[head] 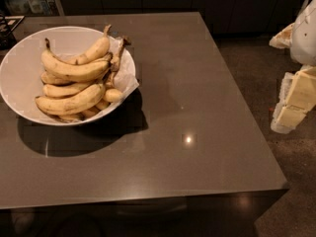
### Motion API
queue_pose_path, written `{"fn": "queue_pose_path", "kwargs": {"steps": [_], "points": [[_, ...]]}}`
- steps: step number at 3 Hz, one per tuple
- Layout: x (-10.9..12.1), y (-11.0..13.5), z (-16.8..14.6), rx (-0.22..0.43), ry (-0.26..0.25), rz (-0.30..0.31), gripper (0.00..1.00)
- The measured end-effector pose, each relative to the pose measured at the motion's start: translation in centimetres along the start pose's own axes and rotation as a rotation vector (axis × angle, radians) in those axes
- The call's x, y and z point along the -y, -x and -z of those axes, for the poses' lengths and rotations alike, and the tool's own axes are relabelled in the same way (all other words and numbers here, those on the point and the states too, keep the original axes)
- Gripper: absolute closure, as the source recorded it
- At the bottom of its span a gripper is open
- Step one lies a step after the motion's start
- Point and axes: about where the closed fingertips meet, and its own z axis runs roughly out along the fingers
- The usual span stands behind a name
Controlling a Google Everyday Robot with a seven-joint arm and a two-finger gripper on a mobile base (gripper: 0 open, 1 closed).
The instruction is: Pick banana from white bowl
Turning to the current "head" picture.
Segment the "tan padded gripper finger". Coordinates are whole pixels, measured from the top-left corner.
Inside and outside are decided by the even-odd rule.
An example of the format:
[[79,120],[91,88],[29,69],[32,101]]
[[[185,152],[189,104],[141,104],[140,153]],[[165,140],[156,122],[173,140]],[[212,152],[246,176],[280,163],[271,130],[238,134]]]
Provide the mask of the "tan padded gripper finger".
[[316,106],[316,67],[302,66],[295,73],[286,72],[281,81],[271,129],[288,134]]
[[293,26],[294,24],[289,24],[282,31],[272,37],[269,45],[279,49],[290,48]]

